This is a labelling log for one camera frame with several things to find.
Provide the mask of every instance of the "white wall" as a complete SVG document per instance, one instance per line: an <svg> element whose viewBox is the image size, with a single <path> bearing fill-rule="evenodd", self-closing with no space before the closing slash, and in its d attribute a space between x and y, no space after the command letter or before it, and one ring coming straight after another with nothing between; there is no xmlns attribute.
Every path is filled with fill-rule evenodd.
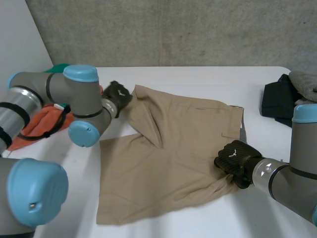
<svg viewBox="0 0 317 238"><path fill-rule="evenodd" d="M25 0L0 0L0 99L11 74L52 66Z"/></svg>

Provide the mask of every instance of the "blue joint cap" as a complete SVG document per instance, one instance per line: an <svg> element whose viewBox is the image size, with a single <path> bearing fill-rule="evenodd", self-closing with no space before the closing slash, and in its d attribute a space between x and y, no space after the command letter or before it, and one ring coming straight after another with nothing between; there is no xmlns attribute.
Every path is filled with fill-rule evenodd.
<svg viewBox="0 0 317 238"><path fill-rule="evenodd" d="M317 122L317 104L305 104L296 106L294 109L292 121L296 123Z"/></svg>
<svg viewBox="0 0 317 238"><path fill-rule="evenodd" d="M29 227L47 224L56 217L67 192L67 174L56 163L21 159L13 165L7 180L10 209Z"/></svg>
<svg viewBox="0 0 317 238"><path fill-rule="evenodd" d="M85 64L67 66L63 71L63 75L70 80L82 83L98 82L99 80L97 69Z"/></svg>
<svg viewBox="0 0 317 238"><path fill-rule="evenodd" d="M317 206L315 207L313 211L313 218L312 218L313 224L317 227Z"/></svg>
<svg viewBox="0 0 317 238"><path fill-rule="evenodd" d="M10 89L10 83L11 83L12 79L13 79L16 75L18 75L19 73L21 73L21 72L13 73L12 75L10 75L10 77L8 78L8 81L6 82L6 86L7 86L8 89Z"/></svg>
<svg viewBox="0 0 317 238"><path fill-rule="evenodd" d="M93 146L100 138L99 131L89 122L76 120L68 129L70 139L78 146Z"/></svg>

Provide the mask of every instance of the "gray wall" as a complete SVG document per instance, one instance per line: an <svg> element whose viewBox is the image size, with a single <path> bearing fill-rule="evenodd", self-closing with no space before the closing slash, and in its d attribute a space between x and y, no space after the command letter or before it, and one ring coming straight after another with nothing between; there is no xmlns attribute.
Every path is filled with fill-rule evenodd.
<svg viewBox="0 0 317 238"><path fill-rule="evenodd" d="M26 0L54 63L317 72L317 0Z"/></svg>

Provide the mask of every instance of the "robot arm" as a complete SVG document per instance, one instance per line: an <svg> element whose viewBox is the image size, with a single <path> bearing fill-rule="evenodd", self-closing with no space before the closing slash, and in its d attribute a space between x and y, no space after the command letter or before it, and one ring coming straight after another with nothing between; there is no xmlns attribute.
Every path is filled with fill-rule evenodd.
<svg viewBox="0 0 317 238"><path fill-rule="evenodd" d="M246 188L253 183L256 188L315 226L317 226L316 111L316 104L300 105L295 108L289 164L263 158L257 150L241 141L233 141L227 145L215 159L215 165L232 174L233 180L240 188ZM227 155L232 154L234 149L237 156L234 159L229 158Z"/></svg>
<svg viewBox="0 0 317 238"><path fill-rule="evenodd" d="M89 65L70 65L63 73L17 73L8 88L0 103L0 154L45 104L69 104L75 119L69 137L90 147L132 99L115 81L101 96L97 70ZM36 226L59 213L67 192L67 174L60 165L0 158L0 237L33 237Z"/></svg>
<svg viewBox="0 0 317 238"><path fill-rule="evenodd" d="M0 103L0 153L45 104L69 104L75 118L69 136L75 144L89 147L131 100L129 92L116 82L107 89L111 95L102 98L97 70L89 65L70 65L63 74L21 72L8 86L8 96Z"/></svg>

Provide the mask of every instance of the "khaki shorts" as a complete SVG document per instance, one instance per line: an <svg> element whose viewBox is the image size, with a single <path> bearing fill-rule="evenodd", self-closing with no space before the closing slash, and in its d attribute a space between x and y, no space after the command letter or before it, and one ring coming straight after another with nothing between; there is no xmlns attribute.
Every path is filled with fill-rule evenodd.
<svg viewBox="0 0 317 238"><path fill-rule="evenodd" d="M238 189L213 160L239 139L243 108L138 85L132 94L124 113L139 133L100 142L97 224L126 224Z"/></svg>

